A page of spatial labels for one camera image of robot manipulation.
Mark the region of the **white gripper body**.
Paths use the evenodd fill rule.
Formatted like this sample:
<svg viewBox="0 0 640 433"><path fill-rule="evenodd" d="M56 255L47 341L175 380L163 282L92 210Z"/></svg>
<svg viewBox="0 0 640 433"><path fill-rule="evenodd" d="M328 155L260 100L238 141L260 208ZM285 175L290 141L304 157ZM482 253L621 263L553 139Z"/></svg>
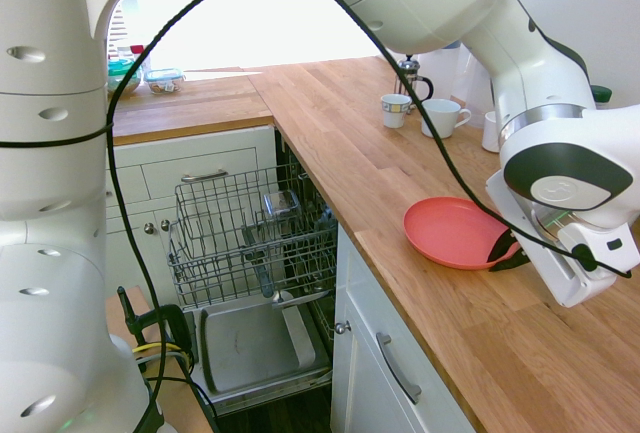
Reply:
<svg viewBox="0 0 640 433"><path fill-rule="evenodd" d="M556 246L539 233L532 223L532 210L526 200L517 200L508 189L499 170L486 182L487 192L500 214L511 224L541 240ZM536 271L560 305L570 308L611 287L617 276L603 273L600 279L590 278L576 260L555 253L516 232L515 238L527 254Z"/></svg>

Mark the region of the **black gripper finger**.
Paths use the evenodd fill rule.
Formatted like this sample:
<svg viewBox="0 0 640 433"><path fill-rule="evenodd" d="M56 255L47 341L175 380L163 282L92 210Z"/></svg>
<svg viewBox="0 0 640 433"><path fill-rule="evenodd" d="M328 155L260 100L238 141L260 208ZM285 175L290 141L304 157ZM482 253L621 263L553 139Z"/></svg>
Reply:
<svg viewBox="0 0 640 433"><path fill-rule="evenodd" d="M490 272L498 272L518 268L530 262L524 250L517 250L511 257L496 262L489 268Z"/></svg>
<svg viewBox="0 0 640 433"><path fill-rule="evenodd" d="M505 230L495 241L487 257L488 262L495 262L502 258L516 242L513 232Z"/></svg>

